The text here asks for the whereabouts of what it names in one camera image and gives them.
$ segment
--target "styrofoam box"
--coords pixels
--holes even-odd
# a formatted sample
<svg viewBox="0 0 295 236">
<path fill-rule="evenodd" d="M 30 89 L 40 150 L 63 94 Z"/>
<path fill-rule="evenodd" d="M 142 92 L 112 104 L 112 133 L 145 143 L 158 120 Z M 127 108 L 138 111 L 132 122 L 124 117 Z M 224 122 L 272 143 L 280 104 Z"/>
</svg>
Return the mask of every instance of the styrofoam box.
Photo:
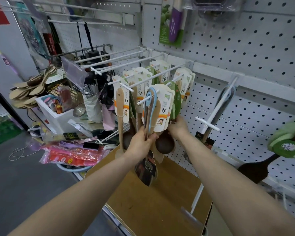
<svg viewBox="0 0 295 236">
<path fill-rule="evenodd" d="M 41 111 L 45 115 L 48 122 L 55 128 L 58 134 L 68 133 L 68 132 L 76 132 L 76 128 L 68 123 L 68 121 L 73 117 L 73 109 L 70 109 L 64 113 L 57 114 L 52 111 L 44 101 L 41 100 L 42 97 L 36 98 L 36 102 L 38 103 Z"/>
</svg>

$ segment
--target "hand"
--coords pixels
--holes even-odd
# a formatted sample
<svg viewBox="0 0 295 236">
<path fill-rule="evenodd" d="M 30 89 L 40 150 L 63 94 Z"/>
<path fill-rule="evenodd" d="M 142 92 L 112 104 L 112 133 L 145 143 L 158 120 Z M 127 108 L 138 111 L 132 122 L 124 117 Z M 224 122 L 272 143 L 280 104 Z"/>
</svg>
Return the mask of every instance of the hand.
<svg viewBox="0 0 295 236">
<path fill-rule="evenodd" d="M 157 134 L 153 133 L 147 140 L 145 140 L 144 127 L 141 127 L 140 130 L 132 137 L 126 154 L 133 158 L 136 161 L 135 163 L 138 163 L 145 156 L 147 156 L 152 143 L 155 142 L 157 138 Z"/>
<path fill-rule="evenodd" d="M 169 124 L 167 129 L 169 133 L 178 141 L 181 141 L 186 134 L 189 134 L 187 123 L 180 115 L 177 116 L 176 123 Z"/>
</svg>

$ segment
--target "forearm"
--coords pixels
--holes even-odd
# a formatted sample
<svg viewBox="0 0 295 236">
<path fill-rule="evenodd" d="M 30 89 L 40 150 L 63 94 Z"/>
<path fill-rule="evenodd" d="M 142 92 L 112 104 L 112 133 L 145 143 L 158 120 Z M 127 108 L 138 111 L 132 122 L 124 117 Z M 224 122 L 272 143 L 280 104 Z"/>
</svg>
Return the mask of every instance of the forearm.
<svg viewBox="0 0 295 236">
<path fill-rule="evenodd" d="M 9 235 L 82 235 L 134 165 L 125 153 L 59 194 Z"/>
<path fill-rule="evenodd" d="M 264 190 L 189 133 L 181 142 L 233 235 L 295 235 L 295 219 Z"/>
</svg>

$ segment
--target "gray floor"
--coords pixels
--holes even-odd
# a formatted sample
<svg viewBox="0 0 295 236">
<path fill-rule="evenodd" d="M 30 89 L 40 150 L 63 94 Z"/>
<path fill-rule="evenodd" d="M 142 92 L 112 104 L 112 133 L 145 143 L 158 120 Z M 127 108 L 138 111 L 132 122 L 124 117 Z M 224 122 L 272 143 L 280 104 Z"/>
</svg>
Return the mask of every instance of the gray floor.
<svg viewBox="0 0 295 236">
<path fill-rule="evenodd" d="M 43 151 L 16 161 L 8 156 L 24 147 L 26 133 L 0 144 L 0 236 L 7 235 L 56 195 L 77 182 L 73 174 L 54 164 L 41 164 Z M 101 212 L 84 236 L 122 235 Z"/>
</svg>

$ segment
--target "wooden spatula pile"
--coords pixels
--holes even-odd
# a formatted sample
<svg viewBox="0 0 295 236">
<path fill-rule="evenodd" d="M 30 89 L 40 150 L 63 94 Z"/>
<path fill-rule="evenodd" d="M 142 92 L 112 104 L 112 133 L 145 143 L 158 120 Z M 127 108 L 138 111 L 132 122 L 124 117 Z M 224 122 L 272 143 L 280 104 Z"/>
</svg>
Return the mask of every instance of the wooden spatula pile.
<svg viewBox="0 0 295 236">
<path fill-rule="evenodd" d="M 13 105 L 16 108 L 33 108 L 37 106 L 36 98 L 45 91 L 45 83 L 50 75 L 55 73 L 57 68 L 54 66 L 48 67 L 44 73 L 31 78 L 27 82 L 16 83 L 9 94 L 9 98 L 13 100 Z"/>
</svg>

